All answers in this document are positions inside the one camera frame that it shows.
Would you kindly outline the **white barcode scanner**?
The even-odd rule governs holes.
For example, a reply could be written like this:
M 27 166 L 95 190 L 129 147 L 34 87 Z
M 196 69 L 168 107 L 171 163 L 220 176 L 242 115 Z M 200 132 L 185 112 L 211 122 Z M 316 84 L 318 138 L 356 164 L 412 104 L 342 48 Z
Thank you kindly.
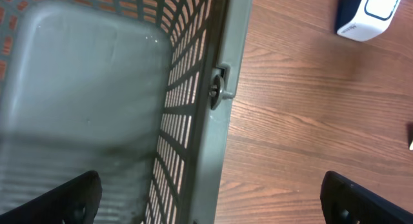
M 334 30 L 337 35 L 364 42 L 390 26 L 401 0 L 339 0 Z

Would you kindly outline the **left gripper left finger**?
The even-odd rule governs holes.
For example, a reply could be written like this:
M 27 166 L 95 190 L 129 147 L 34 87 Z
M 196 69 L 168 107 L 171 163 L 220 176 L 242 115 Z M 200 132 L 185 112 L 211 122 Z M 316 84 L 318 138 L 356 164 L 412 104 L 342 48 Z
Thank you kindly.
M 1 223 L 93 223 L 102 193 L 99 174 L 90 170 L 1 214 Z

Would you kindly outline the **grey plastic basket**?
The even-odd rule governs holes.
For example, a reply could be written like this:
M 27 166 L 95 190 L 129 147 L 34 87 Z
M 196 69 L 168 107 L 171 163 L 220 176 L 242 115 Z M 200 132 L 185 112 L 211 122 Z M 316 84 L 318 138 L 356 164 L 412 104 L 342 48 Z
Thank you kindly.
M 213 223 L 252 0 L 1 0 L 1 214 L 94 170 L 93 223 Z

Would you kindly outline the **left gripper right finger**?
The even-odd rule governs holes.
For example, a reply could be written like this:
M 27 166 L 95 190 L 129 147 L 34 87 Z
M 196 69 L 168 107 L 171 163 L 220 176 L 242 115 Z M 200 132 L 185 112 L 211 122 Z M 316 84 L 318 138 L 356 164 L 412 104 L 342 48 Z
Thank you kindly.
M 323 178 L 320 200 L 328 224 L 412 223 L 412 213 L 334 171 Z

